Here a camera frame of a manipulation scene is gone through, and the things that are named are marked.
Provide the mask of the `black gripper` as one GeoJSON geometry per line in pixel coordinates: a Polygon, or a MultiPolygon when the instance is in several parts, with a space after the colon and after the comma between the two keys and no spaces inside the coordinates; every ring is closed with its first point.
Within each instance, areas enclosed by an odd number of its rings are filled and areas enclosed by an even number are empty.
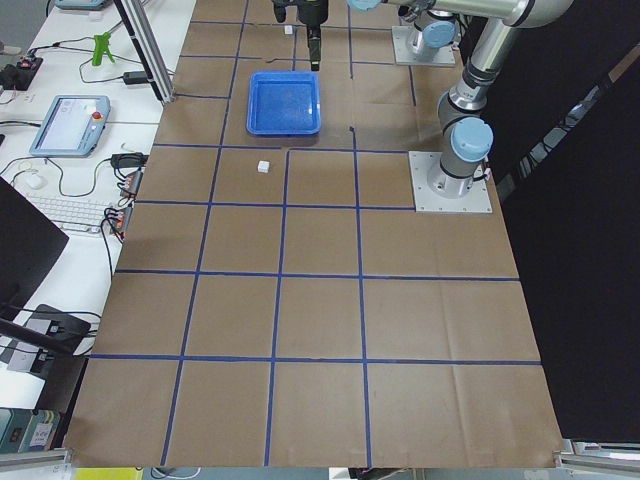
{"type": "MultiPolygon", "coordinates": [[[[295,7],[297,19],[304,25],[322,25],[329,17],[328,0],[272,0],[275,19],[278,23],[286,20],[286,9],[295,7]]],[[[307,46],[312,70],[319,70],[321,63],[321,28],[307,27],[307,46]]]]}

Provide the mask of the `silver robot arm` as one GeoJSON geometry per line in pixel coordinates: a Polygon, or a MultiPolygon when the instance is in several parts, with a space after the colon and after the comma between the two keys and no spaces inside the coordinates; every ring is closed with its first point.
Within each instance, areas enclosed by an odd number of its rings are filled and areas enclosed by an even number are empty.
{"type": "Polygon", "coordinates": [[[548,25],[572,5],[570,1],[399,1],[411,13],[440,10],[487,19],[461,79],[443,94],[438,118],[445,137],[440,160],[427,175],[436,194],[457,199],[468,193],[474,172],[493,143],[491,127],[479,118],[521,29],[548,25]]]}
{"type": "MultiPolygon", "coordinates": [[[[412,66],[451,67],[455,64],[452,46],[459,35],[456,14],[435,10],[428,1],[398,1],[398,17],[403,26],[392,28],[395,63],[412,66]]],[[[287,10],[296,10],[297,20],[306,27],[307,47],[311,69],[321,64],[321,25],[329,17],[327,0],[274,1],[273,12],[279,23],[286,21],[287,10]]]]}

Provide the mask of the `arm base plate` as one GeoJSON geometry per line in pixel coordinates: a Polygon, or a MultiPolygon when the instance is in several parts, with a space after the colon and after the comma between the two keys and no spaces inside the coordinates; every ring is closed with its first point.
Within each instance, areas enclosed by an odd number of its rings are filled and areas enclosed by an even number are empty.
{"type": "Polygon", "coordinates": [[[415,211],[490,214],[493,209],[482,166],[469,178],[453,178],[441,168],[441,155],[441,152],[408,152],[415,211]]]}
{"type": "Polygon", "coordinates": [[[392,40],[397,65],[423,65],[453,67],[452,43],[456,27],[447,21],[438,21],[424,27],[393,26],[392,40]]]}

